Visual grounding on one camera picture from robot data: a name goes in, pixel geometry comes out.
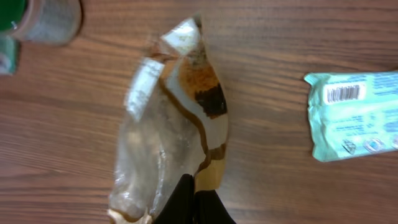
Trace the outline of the blue tissue pack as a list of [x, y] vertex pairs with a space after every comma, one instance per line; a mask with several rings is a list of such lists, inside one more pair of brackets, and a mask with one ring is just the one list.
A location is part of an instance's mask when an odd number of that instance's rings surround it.
[[19, 60], [19, 42], [12, 37], [1, 37], [0, 43], [1, 75], [13, 75]]

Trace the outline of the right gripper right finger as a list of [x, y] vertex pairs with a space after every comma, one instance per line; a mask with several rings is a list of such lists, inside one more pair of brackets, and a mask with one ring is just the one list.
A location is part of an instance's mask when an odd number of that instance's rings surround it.
[[193, 219], [196, 224], [236, 224], [215, 190], [195, 193]]

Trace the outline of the beige snack pouch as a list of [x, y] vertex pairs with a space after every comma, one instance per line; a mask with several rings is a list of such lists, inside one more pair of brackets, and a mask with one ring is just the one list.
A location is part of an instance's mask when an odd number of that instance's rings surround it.
[[217, 191], [228, 108], [199, 14], [151, 39], [124, 106], [107, 211], [111, 223], [154, 223], [184, 174], [193, 176], [194, 198]]

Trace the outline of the mint green wipes pack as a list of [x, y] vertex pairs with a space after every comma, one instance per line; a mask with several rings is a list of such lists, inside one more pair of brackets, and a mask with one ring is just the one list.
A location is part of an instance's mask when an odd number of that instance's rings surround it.
[[313, 157], [339, 161], [397, 150], [397, 72], [308, 73]]

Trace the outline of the green lid jar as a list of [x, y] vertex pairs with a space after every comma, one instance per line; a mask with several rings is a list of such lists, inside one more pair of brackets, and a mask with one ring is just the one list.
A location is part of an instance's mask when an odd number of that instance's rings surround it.
[[1, 22], [1, 36], [49, 45], [71, 42], [83, 19], [80, 0], [24, 1], [21, 18]]

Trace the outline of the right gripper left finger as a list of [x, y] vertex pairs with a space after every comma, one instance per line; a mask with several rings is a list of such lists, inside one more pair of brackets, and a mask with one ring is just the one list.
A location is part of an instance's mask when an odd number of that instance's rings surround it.
[[192, 224], [193, 202], [194, 179], [192, 175], [184, 174], [154, 224]]

